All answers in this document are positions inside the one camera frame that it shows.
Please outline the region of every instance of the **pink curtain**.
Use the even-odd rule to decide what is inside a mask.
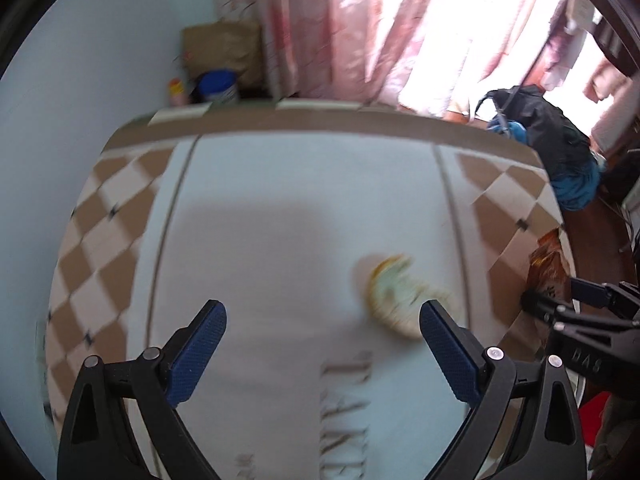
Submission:
[[[262,23],[276,98],[377,101],[441,116],[450,106],[468,112],[478,83],[504,73],[514,50],[523,53],[515,56],[519,65],[511,63],[510,85],[519,83],[520,66],[530,66],[546,41],[546,9],[555,10],[557,1],[216,0],[216,6],[220,18]],[[532,23],[542,24],[542,44],[518,50],[531,43]]]

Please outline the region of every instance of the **brown paper bag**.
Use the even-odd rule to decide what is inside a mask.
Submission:
[[[182,30],[182,58],[189,78],[210,70],[236,72],[239,89],[262,88],[262,38],[257,20],[221,20]]]

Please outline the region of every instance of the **small bottle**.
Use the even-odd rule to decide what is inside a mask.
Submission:
[[[186,106],[189,104],[189,97],[184,91],[184,85],[177,77],[169,81],[169,103],[171,106]]]

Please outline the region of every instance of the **blue lid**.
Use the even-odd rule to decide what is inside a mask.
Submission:
[[[201,94],[210,95],[224,92],[236,84],[236,74],[232,70],[212,70],[207,72],[198,83]]]

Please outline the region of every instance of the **round pastry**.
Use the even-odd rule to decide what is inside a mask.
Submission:
[[[402,335],[422,339],[420,308],[438,300],[456,323],[464,323],[458,308],[450,305],[449,294],[414,280],[407,272],[413,260],[400,254],[380,263],[367,283],[367,306],[373,317]]]

